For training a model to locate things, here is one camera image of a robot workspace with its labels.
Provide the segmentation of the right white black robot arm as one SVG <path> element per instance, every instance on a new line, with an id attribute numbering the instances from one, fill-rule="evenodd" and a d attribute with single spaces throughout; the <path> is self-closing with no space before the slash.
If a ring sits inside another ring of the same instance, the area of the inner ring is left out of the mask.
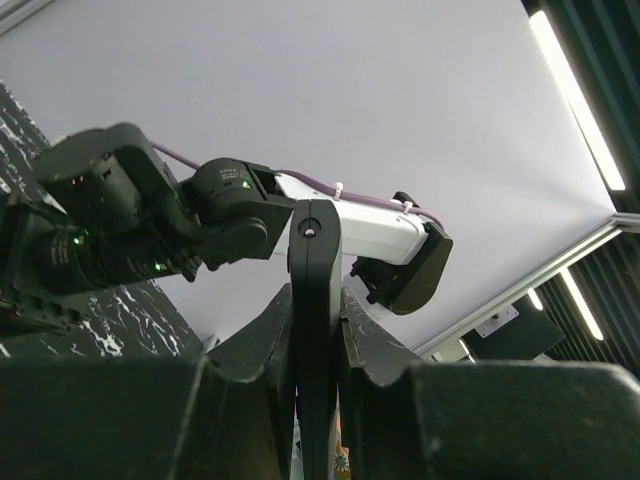
<path id="1" fill-rule="evenodd" d="M 3 337 L 68 333 L 93 292 L 284 254 L 294 210 L 312 203 L 336 210 L 368 302 L 407 315 L 434 296 L 453 242 L 406 194 L 379 200 L 233 158 L 180 181 L 159 154 L 131 123 L 80 131 L 35 159 L 47 200 L 2 196 Z"/>

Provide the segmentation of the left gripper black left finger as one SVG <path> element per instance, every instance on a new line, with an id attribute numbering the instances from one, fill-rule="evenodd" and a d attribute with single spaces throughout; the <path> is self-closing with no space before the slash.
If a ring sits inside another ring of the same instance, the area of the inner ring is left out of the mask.
<path id="1" fill-rule="evenodd" d="M 292 295 L 201 356 L 1 362 L 5 479 L 286 479 Z"/>

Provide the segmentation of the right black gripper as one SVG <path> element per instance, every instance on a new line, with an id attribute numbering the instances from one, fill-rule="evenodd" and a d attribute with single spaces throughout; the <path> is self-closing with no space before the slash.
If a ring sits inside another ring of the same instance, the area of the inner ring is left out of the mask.
<path id="1" fill-rule="evenodd" d="M 34 260 L 36 243 L 64 228 L 63 216 L 44 203 L 1 201 L 1 339 L 40 333 L 66 335 L 89 318 L 90 296 L 63 296 L 45 288 Z"/>

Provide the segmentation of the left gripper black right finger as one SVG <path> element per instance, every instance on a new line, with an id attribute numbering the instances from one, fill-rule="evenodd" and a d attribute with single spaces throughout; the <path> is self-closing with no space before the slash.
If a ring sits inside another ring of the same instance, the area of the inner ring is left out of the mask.
<path id="1" fill-rule="evenodd" d="M 602 363 L 434 363 L 342 293 L 340 413 L 356 479 L 635 479 L 639 383 Z"/>

